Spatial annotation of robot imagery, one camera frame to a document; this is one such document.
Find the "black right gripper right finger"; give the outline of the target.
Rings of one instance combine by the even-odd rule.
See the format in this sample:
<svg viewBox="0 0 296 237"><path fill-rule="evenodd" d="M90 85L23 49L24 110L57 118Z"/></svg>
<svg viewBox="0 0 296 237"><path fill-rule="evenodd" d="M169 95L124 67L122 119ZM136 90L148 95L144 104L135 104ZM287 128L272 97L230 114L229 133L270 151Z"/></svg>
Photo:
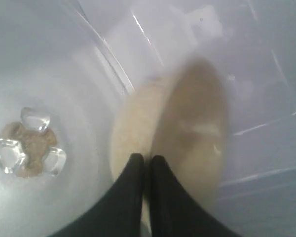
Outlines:
<svg viewBox="0 0 296 237"><path fill-rule="evenodd" d="M150 225L153 237L239 236L192 199L163 156L150 163Z"/></svg>

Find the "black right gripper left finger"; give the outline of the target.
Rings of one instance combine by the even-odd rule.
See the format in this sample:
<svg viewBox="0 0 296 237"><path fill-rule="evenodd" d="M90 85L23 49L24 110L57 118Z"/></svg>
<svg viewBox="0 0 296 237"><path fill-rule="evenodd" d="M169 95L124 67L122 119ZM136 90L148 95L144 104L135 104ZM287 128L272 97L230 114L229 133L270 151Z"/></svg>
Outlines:
<svg viewBox="0 0 296 237"><path fill-rule="evenodd" d="M143 203L144 158L134 153L105 195L54 237L139 237Z"/></svg>

